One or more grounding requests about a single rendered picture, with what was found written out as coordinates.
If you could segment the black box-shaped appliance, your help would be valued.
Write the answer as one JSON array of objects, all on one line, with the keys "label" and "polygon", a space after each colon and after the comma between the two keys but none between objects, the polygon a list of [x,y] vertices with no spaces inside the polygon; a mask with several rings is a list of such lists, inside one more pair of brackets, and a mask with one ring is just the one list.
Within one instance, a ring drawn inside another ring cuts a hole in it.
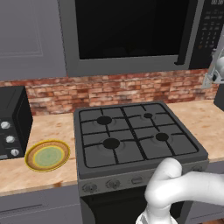
[{"label": "black box-shaped appliance", "polygon": [[224,84],[219,85],[213,104],[224,111]]}]

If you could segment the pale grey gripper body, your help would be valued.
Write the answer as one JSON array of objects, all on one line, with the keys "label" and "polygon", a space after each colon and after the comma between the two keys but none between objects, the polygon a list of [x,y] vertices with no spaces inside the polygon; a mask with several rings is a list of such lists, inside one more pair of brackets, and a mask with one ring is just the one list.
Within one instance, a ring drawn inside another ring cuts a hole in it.
[{"label": "pale grey gripper body", "polygon": [[202,82],[202,89],[210,88],[213,84],[217,84],[219,80],[219,75],[215,71],[216,66],[216,60],[217,60],[217,53],[216,50],[212,50],[212,62],[208,68],[208,71],[205,73],[203,82]]}]

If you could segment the yellow and green plate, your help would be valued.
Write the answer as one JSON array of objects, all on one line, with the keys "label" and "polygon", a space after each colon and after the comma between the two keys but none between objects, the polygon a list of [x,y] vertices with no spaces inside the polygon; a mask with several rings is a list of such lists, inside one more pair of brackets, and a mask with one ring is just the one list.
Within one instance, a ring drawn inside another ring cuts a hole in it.
[{"label": "yellow and green plate", "polygon": [[70,157],[70,147],[58,139],[35,143],[24,156],[26,165],[35,172],[51,172],[60,168]]}]

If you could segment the dark oven door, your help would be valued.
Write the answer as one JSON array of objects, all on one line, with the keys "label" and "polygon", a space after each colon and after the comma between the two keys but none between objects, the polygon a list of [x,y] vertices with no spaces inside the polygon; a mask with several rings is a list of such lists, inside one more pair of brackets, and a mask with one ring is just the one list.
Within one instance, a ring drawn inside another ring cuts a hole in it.
[{"label": "dark oven door", "polygon": [[136,224],[147,202],[145,186],[80,198],[83,224]]}]

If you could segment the black toaster oven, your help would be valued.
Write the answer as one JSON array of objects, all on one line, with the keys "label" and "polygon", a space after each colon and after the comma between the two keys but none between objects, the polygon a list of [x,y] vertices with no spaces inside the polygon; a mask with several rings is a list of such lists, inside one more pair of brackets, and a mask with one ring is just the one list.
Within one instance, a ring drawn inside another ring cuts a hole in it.
[{"label": "black toaster oven", "polygon": [[[1,128],[8,122],[8,129]],[[0,87],[0,160],[23,158],[32,129],[32,111],[25,86]],[[7,136],[14,136],[14,143],[6,143]],[[11,150],[19,150],[14,157]]]}]

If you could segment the grey drawer front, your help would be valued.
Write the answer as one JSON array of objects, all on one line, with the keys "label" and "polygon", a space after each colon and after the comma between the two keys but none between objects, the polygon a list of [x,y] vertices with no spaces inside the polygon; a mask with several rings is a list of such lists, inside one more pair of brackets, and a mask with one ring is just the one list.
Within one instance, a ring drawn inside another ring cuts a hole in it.
[{"label": "grey drawer front", "polygon": [[63,207],[79,203],[78,186],[68,185],[0,197],[0,212],[22,208]]}]

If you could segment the grey wall cupboard door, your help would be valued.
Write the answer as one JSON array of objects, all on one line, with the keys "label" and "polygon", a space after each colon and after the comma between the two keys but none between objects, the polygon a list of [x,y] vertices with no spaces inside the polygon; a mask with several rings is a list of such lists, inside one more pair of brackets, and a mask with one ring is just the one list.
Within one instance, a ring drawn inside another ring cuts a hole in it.
[{"label": "grey wall cupboard door", "polygon": [[57,0],[0,0],[0,81],[67,74]]}]

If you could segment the grey gas stove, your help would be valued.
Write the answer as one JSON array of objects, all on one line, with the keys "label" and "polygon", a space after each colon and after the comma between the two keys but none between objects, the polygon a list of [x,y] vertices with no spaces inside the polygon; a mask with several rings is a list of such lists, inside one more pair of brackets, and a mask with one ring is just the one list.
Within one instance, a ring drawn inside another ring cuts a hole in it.
[{"label": "grey gas stove", "polygon": [[[165,158],[177,159],[183,172],[203,172],[208,153],[162,101],[78,108],[73,113],[79,195],[147,186]],[[143,183],[131,179],[142,177]],[[108,189],[111,179],[120,181]],[[95,192],[84,192],[87,183]]]}]

